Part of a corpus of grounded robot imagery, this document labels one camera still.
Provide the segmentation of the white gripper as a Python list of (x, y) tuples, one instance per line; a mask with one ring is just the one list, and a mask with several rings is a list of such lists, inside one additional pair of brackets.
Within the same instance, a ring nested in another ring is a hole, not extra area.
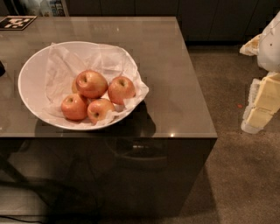
[(269, 71), (261, 80), (253, 79), (249, 89), (241, 129), (256, 134), (280, 109), (280, 11), (262, 31), (243, 45), (240, 53), (257, 55), (259, 67)]

